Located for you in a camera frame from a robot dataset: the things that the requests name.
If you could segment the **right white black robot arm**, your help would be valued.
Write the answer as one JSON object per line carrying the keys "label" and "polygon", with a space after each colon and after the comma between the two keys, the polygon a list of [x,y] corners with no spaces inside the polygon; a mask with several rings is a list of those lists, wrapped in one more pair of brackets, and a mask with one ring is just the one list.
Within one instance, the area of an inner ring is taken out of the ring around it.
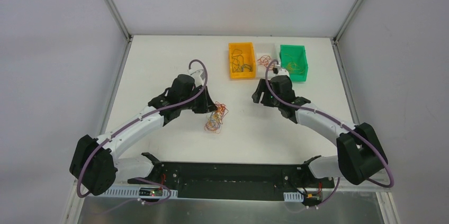
{"label": "right white black robot arm", "polygon": [[313,130],[336,146],[336,155],[312,157],[302,164],[300,178],[304,185],[313,187],[326,177],[342,177],[359,185],[364,181],[373,182],[372,176],[381,170],[392,176],[388,159],[370,124],[341,121],[309,99],[296,96],[289,76],[261,78],[252,100],[277,108],[284,118]]}

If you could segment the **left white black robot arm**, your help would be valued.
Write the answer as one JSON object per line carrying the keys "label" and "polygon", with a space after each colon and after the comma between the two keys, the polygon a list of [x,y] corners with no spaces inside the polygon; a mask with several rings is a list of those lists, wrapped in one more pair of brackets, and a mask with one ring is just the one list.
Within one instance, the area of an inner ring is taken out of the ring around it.
{"label": "left white black robot arm", "polygon": [[168,125],[182,111],[207,114],[217,108],[207,89],[208,75],[204,69],[178,75],[171,87],[154,97],[138,114],[117,127],[93,138],[85,135],[78,140],[70,173],[77,178],[77,193],[84,198],[100,195],[118,181],[136,177],[149,184],[161,179],[157,161],[148,154],[123,158],[122,154],[150,133]]}

